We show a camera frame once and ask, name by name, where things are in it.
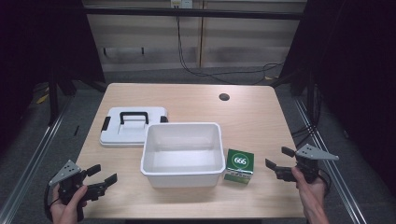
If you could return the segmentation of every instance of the human hand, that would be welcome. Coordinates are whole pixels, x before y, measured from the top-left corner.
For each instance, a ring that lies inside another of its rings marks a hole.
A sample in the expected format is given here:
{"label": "human hand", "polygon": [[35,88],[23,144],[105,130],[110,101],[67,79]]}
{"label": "human hand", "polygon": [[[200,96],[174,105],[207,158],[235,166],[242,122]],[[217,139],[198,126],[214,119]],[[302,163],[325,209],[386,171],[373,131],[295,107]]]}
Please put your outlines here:
{"label": "human hand", "polygon": [[329,223],[324,212],[326,185],[323,180],[317,178],[314,182],[308,184],[305,181],[304,174],[297,167],[291,167],[291,172],[297,180],[296,188],[299,190],[304,214],[309,223]]}
{"label": "human hand", "polygon": [[[61,200],[54,202],[50,211],[52,213],[52,221],[54,224],[76,224],[78,219],[77,214],[77,206],[81,198],[87,192],[87,186],[81,186],[76,193],[73,195],[72,200],[70,200],[68,205],[64,205]],[[59,185],[57,185],[52,192],[52,199],[56,200],[59,198]]]}

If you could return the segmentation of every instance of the green box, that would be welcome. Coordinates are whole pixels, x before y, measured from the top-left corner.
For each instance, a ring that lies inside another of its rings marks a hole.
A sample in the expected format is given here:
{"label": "green box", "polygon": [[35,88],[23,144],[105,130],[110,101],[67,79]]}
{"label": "green box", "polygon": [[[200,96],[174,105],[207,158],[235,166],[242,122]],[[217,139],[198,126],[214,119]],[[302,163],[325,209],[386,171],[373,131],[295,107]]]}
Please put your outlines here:
{"label": "green box", "polygon": [[248,184],[253,176],[254,154],[228,149],[224,179]]}

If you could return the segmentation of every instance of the aluminum rail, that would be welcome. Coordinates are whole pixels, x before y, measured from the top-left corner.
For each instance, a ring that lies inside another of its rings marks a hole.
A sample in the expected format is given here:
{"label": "aluminum rail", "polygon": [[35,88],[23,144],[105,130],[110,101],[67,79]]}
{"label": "aluminum rail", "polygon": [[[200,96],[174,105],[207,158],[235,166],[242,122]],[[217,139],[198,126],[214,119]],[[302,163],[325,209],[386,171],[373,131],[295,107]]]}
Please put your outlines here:
{"label": "aluminum rail", "polygon": [[62,110],[59,117],[52,123],[51,126],[47,128],[43,138],[41,139],[35,150],[35,154],[27,164],[14,190],[12,190],[11,194],[5,201],[0,211],[1,224],[11,223],[12,219],[15,217],[15,214],[17,213],[17,210],[20,207],[26,192],[32,183],[33,177],[35,176],[39,165],[41,164],[45,155],[47,154],[47,151],[49,150],[50,143],[52,142],[53,137],[58,132],[58,129],[61,126],[62,120],[64,119],[64,114],[68,111],[71,100],[72,97],[68,97],[66,105],[64,106],[64,109]]}
{"label": "aluminum rail", "polygon": [[[300,98],[296,97],[294,98],[294,102],[297,105],[301,117],[303,118],[305,126],[311,127],[311,121],[307,115],[307,111],[303,101]],[[311,138],[314,141],[316,147],[321,148],[323,151],[330,152],[329,149],[327,149],[317,129],[312,129],[310,133],[311,133]],[[346,210],[348,211],[350,217],[352,218],[353,223],[366,224],[367,221],[364,218],[358,203],[356,202],[351,191],[349,190],[347,183],[345,182],[344,178],[341,176],[335,162],[334,161],[323,161],[323,162],[327,170],[329,171],[329,175],[332,178],[332,182],[337,188],[341,200],[343,201]]]}
{"label": "aluminum rail", "polygon": [[210,17],[299,21],[304,13],[299,12],[267,12],[238,11],[194,8],[162,8],[162,7],[37,7],[47,13],[85,13],[91,15],[127,15],[127,16],[170,16],[170,17]]}

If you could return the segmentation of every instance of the black cable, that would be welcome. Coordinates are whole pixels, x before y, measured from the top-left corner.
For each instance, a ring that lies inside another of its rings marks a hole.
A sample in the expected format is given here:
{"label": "black cable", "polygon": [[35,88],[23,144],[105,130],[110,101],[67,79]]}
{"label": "black cable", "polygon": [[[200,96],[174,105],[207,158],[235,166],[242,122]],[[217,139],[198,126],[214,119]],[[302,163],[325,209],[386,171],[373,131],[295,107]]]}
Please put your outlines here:
{"label": "black cable", "polygon": [[299,143],[296,144],[296,147],[299,147],[300,144],[303,143],[310,135],[311,133],[307,134],[306,137],[303,138],[303,140],[301,140]]}
{"label": "black cable", "polygon": [[227,84],[231,84],[231,85],[238,85],[238,83],[232,83],[229,81],[226,81],[224,79],[218,78],[216,76],[220,76],[220,75],[230,75],[230,74],[255,74],[255,73],[261,73],[263,72],[263,76],[260,80],[248,84],[248,85],[257,85],[260,82],[262,82],[263,80],[265,80],[265,71],[271,70],[275,67],[278,67],[280,65],[282,65],[283,63],[268,63],[266,64],[262,69],[260,70],[255,70],[255,71],[244,71],[244,72],[223,72],[223,73],[214,73],[214,74],[206,74],[206,73],[202,73],[202,72],[193,72],[190,70],[190,68],[186,65],[186,62],[184,61],[184,56],[183,56],[183,48],[182,48],[182,44],[181,44],[181,37],[180,37],[180,18],[177,17],[177,42],[178,42],[178,56],[179,56],[179,61],[181,66],[189,73],[198,76],[198,77],[212,77],[215,80],[218,80],[220,82],[225,82]]}
{"label": "black cable", "polygon": [[283,77],[279,78],[277,81],[271,83],[269,86],[276,88],[284,83],[290,82],[291,79],[300,75],[304,69],[297,68],[297,70],[291,72],[290,74],[284,75]]}
{"label": "black cable", "polygon": [[59,198],[56,199],[55,201],[53,201],[51,204],[49,204],[49,192],[50,192],[50,184],[47,184],[46,186],[46,190],[44,191],[44,212],[46,214],[46,217],[52,221],[52,213],[50,212],[50,207],[57,202],[58,200],[60,200]]}
{"label": "black cable", "polygon": [[330,188],[332,187],[332,178],[330,177],[329,173],[327,173],[323,169],[319,168],[319,170],[329,178],[329,182],[328,182],[322,175],[318,176],[326,184],[326,189],[324,192],[324,197],[326,197],[330,193]]}
{"label": "black cable", "polygon": [[320,90],[318,89],[318,86],[316,86],[316,91],[315,91],[315,107],[314,107],[314,117],[312,120],[313,125],[318,126],[319,119],[320,119],[320,113],[321,113],[321,104],[323,101],[323,96],[320,93]]}
{"label": "black cable", "polygon": [[313,129],[315,129],[315,127],[312,126],[312,125],[307,126],[307,127],[303,127],[303,128],[301,128],[301,129],[299,129],[299,130],[297,130],[297,131],[291,133],[291,136],[292,136],[293,138],[295,138],[295,137],[299,137],[299,136],[300,136],[300,135],[295,136],[296,134],[299,134],[299,133],[312,133],[312,130],[313,130]]}
{"label": "black cable", "polygon": [[306,135],[306,134],[311,134],[311,131],[306,130],[306,131],[301,132],[301,133],[296,133],[296,134],[293,136],[293,138],[298,138],[298,137],[301,137],[301,136]]}

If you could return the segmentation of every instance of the white plastic bin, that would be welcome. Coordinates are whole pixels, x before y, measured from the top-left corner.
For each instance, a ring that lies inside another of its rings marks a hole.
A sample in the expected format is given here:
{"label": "white plastic bin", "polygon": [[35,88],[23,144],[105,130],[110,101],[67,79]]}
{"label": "white plastic bin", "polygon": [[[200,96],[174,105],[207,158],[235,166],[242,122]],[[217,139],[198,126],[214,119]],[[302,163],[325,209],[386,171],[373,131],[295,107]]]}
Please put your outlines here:
{"label": "white plastic bin", "polygon": [[160,123],[148,127],[140,170],[152,187],[212,187],[224,169],[217,123]]}

